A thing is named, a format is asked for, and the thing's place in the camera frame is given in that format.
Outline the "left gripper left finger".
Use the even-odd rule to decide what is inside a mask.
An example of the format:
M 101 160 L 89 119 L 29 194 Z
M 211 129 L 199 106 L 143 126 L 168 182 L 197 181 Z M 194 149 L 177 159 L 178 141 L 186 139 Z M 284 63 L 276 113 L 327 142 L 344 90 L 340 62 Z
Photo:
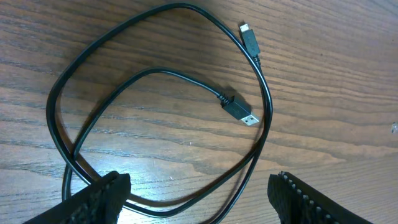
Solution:
M 130 175 L 112 171 L 25 224 L 116 224 L 130 191 Z

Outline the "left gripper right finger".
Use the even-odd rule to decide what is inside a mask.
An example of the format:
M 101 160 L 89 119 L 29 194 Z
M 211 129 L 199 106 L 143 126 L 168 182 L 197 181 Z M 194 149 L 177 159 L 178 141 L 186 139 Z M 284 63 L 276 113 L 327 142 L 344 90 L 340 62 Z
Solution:
M 269 176 L 267 196 L 283 224 L 371 224 L 289 172 Z

